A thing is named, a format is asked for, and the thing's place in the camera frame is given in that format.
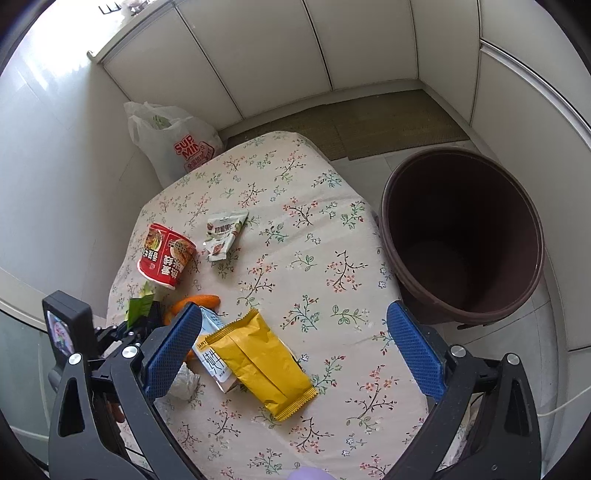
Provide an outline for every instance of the metal screw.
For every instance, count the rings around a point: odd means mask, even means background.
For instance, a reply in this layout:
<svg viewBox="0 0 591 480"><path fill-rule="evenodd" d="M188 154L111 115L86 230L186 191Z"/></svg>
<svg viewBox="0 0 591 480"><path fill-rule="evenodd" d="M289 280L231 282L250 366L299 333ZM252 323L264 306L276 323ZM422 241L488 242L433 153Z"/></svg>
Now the metal screw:
<svg viewBox="0 0 591 480"><path fill-rule="evenodd" d="M458 358L466 356L466 349L462 345L453 345L450 348L450 351L453 356L456 356Z"/></svg>
<svg viewBox="0 0 591 480"><path fill-rule="evenodd" d="M68 359L68 363L70 365L76 365L80 363L80 360L82 360L82 355L79 353L73 353L70 355L70 358Z"/></svg>
<svg viewBox="0 0 591 480"><path fill-rule="evenodd" d="M511 365L519 365L519 357L514 353L510 353L509 355L507 355L507 361Z"/></svg>
<svg viewBox="0 0 591 480"><path fill-rule="evenodd" d="M121 352L125 358L133 358L138 354L138 348L135 345L126 346Z"/></svg>

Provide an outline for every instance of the snack packet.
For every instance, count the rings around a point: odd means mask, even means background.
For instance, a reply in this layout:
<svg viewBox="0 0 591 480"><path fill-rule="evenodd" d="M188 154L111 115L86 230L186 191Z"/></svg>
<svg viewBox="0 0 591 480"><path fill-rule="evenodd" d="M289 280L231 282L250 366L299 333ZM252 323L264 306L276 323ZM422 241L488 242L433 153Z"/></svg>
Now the snack packet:
<svg viewBox="0 0 591 480"><path fill-rule="evenodd" d="M219 358L217 353L209 348L207 342L204 341L207 335L217 332L220 328L223 328L225 324L215 312L205 307L199 308L201 309L203 320L201 332L193 345L193 351L205 367L205 370L207 370L207 372L215 379L220 390L227 393L238 383L236 377L224 361Z"/></svg>
<svg viewBox="0 0 591 480"><path fill-rule="evenodd" d="M238 236L248 210L217 213L207 220L207 234L203 245L209 252L209 261L225 260L228 250Z"/></svg>
<svg viewBox="0 0 591 480"><path fill-rule="evenodd" d="M256 309L205 341L277 421L285 420L317 394Z"/></svg>

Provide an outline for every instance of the bucket rim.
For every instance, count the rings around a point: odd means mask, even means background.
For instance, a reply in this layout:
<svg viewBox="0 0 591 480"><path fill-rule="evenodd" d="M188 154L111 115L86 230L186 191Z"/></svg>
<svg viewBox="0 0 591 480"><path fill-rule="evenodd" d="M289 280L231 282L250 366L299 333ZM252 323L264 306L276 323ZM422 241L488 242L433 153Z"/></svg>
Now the bucket rim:
<svg viewBox="0 0 591 480"><path fill-rule="evenodd" d="M404 171L408 170L410 166L425 158L431 157L434 154L459 154L465 157L469 157L473 160L480 161L481 163L487 165L488 167L495 170L497 173L504 176L505 179L509 181L511 186L519 193L519 195L522 197L523 201L527 205L528 211L530 212L532 221L535 225L537 237L536 268L534 274L532 275L532 278L530 279L528 287L519 295L519 297L515 301L503 307L502 309L494 310L492 312L469 312L467 310L458 309L457 307L454 307L444 302L443 300L439 299L438 297L430 293L417 281L416 278L414 278L414 276L409 272L408 268L406 268L406 266L404 265L402 259L400 258L400 255L398 254L398 251L396 250L396 247L394 246L392 236L390 235L389 218L388 215L385 215L384 213L389 212L388 205L394 185L396 184L400 176L404 173ZM429 148L427 150L422 150L420 152L411 154L403 162L401 162L400 165L398 165L398 167L396 167L396 169L390 174L390 177L388 178L388 181L386 182L384 191L382 193L382 201L380 203L379 209L379 233L382 243L384 245L386 257L388 258L391 267L394 269L396 277L402 282L402 284L406 287L409 293L417 300L419 300L421 303L434 307L442 313L447 313L448 315L451 315L454 318L454 320L465 323L467 325L485 325L508 317L531 297L535 288L538 286L538 283L540 282L541 276L543 274L545 257L544 232L542 229L540 216L530 196L524 189L523 185L521 185L521 183L505 167L500 165L498 162L492 160L491 158L485 157L481 154L477 154L470 150L466 150L464 148Z"/></svg>

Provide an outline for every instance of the plastic bucket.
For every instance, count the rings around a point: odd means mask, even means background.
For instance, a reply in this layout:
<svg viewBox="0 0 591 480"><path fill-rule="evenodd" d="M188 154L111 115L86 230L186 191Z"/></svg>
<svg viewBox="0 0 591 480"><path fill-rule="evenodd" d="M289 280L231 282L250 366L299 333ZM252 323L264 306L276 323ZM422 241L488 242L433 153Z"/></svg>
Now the plastic bucket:
<svg viewBox="0 0 591 480"><path fill-rule="evenodd" d="M524 188L458 148L410 156L390 175L380 234L419 322L484 325L517 310L542 275L544 237Z"/></svg>

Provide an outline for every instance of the carrot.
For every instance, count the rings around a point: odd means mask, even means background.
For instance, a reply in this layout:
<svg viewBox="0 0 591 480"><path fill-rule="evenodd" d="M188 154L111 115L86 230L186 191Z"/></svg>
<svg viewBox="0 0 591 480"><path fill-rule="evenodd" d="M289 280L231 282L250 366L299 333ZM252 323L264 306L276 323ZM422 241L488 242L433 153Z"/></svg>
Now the carrot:
<svg viewBox="0 0 591 480"><path fill-rule="evenodd" d="M217 295L193 295L192 297L187 297L175 303L172 307L170 307L170 312L173 315L176 315L183 309L187 302L190 301L210 310L213 310L220 305L220 297Z"/></svg>
<svg viewBox="0 0 591 480"><path fill-rule="evenodd" d="M166 326L170 325L170 322L173 321L173 317L174 317L173 312L171 312L171 311L166 312L164 314L164 319L163 319L162 323L165 324Z"/></svg>
<svg viewBox="0 0 591 480"><path fill-rule="evenodd" d="M195 355L195 352L193 352L193 349L191 348L189 350L189 352L187 353L187 356L185 356L185 363L188 365L189 362L193 359L197 358L197 355Z"/></svg>

